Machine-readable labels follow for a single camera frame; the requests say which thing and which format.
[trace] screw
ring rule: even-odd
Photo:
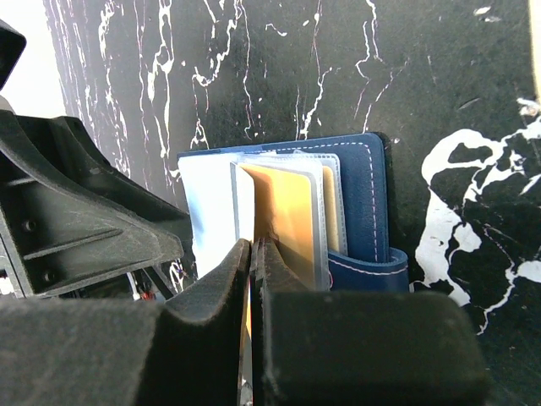
[[[36,230],[36,227],[37,227],[37,224],[34,220],[26,220],[25,222],[23,222],[23,229],[27,233],[32,233],[33,231]]]
[[[54,280],[54,274],[51,271],[43,272],[43,280],[47,283],[51,283]]]

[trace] blue leather strap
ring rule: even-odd
[[[390,248],[391,261],[366,262],[329,251],[331,290],[409,292],[407,255]]]

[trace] yellow card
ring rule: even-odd
[[[254,239],[270,237],[284,263],[308,288],[314,280],[312,184],[302,174],[242,163],[254,180]]]
[[[338,239],[338,216],[336,214],[335,177],[330,167],[323,166],[323,195],[325,201],[325,223],[329,250],[340,252]]]

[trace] card holder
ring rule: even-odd
[[[348,255],[329,254],[332,289],[409,291],[407,255],[389,247],[385,154],[376,134],[236,146],[187,154],[275,152],[280,155],[295,150],[336,154],[340,159]]]

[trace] black plastic bracket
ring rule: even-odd
[[[0,269],[19,298],[172,261],[189,216],[111,167],[77,118],[0,111]]]
[[[250,247],[167,304],[0,301],[2,404],[238,404]]]

